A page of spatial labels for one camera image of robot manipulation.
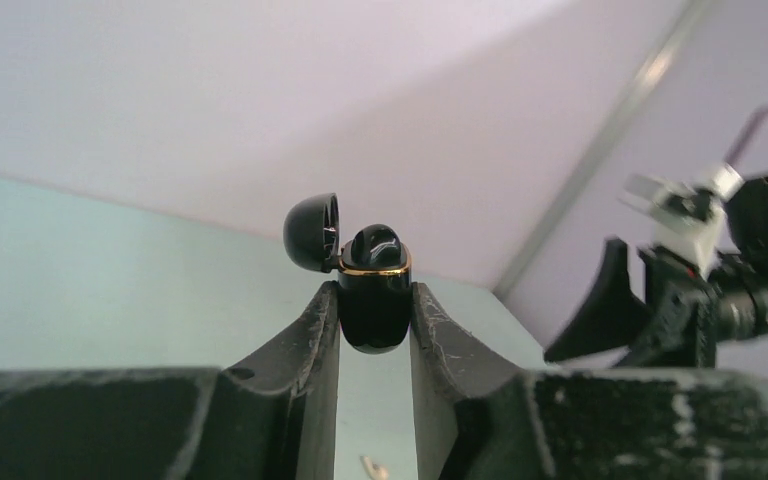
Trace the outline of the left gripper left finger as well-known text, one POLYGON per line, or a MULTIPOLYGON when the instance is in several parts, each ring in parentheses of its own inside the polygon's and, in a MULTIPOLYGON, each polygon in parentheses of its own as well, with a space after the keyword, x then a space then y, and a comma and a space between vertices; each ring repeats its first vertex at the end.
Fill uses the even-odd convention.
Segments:
POLYGON ((0 479, 330 479, 338 293, 225 368, 0 371, 0 479))

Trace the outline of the black charging case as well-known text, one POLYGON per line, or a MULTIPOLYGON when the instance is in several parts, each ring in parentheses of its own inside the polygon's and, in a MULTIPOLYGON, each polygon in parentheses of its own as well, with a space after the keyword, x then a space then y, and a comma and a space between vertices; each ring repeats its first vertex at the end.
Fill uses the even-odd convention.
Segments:
POLYGON ((340 242, 339 205, 334 193, 300 201, 283 223, 284 248, 295 265, 313 272, 337 273, 337 317, 347 342, 365 354, 387 353, 402 343, 411 321, 412 257, 400 239, 404 251, 401 267, 358 269, 346 262, 353 238, 340 242))

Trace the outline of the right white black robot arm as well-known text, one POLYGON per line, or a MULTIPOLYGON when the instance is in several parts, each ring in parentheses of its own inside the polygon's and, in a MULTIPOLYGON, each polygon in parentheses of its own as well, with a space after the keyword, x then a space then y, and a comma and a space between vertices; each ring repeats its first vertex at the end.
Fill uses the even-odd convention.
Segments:
POLYGON ((712 368, 719 343, 768 335, 768 175, 746 181, 718 215, 735 251, 714 251, 705 272, 665 243, 639 248, 642 298, 631 290, 627 243, 607 238, 590 292, 544 360, 624 347, 620 367, 712 368))

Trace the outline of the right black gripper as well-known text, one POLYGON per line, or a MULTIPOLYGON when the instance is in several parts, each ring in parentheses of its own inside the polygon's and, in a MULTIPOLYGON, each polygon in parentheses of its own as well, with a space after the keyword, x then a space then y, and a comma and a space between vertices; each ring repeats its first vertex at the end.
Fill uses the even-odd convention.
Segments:
POLYGON ((589 293, 544 350, 559 363, 627 346, 617 368, 713 368, 717 364, 713 287, 664 248, 640 248, 645 301, 631 290, 628 245, 605 241, 589 293))

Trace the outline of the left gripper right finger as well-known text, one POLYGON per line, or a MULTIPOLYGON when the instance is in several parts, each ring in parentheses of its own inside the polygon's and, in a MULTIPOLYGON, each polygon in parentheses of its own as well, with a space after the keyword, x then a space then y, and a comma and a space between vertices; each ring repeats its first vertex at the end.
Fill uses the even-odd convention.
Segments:
POLYGON ((524 369, 413 287, 422 479, 768 479, 768 382, 711 369, 524 369))

